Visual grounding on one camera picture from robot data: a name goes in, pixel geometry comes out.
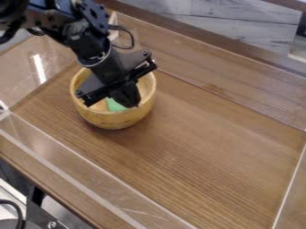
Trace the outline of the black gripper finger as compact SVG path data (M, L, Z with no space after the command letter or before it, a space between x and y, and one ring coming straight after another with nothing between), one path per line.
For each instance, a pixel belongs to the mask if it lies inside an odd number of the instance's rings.
M140 92L135 82L130 82L120 89L120 102L127 108L132 108L139 105L142 101Z
M113 98L117 103L120 103L123 106L127 106L125 96L121 92L117 91L112 92L109 94L109 98Z

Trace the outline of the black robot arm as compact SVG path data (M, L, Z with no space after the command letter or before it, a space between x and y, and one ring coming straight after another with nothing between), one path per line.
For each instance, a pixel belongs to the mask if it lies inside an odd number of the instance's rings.
M87 106L104 98L127 108L140 104L139 78L156 69L152 52L138 50L134 44L113 44L109 32L130 30L108 22L103 4L96 0L0 0L0 45L20 30L52 38L73 51L91 72L73 91Z

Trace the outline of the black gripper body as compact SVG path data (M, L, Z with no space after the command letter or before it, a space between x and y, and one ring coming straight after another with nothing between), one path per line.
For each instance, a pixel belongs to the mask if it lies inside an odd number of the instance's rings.
M75 95L87 107L96 104L130 82L138 84L139 78L156 69L152 52L148 49L120 53L111 49L105 59L87 66L91 75L75 90Z

